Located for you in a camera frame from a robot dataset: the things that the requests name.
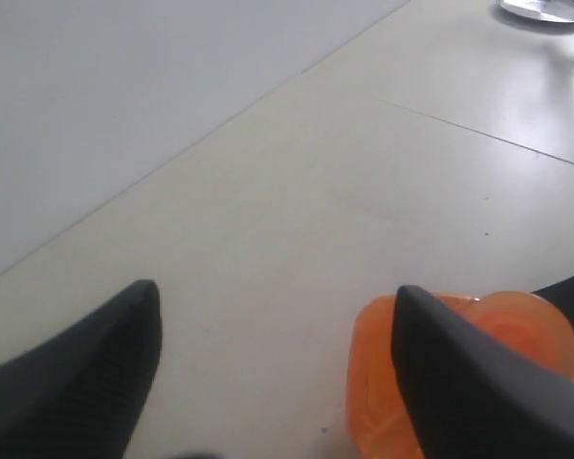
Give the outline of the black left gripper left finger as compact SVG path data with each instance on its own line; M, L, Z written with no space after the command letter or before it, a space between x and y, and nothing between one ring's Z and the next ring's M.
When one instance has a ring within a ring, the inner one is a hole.
M0 458L121 458L162 350L157 284L137 280L0 364Z

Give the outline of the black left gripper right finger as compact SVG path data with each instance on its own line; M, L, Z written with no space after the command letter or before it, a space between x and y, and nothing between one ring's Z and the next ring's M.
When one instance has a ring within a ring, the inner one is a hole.
M427 458L574 458L574 382L424 289L398 289L397 385Z

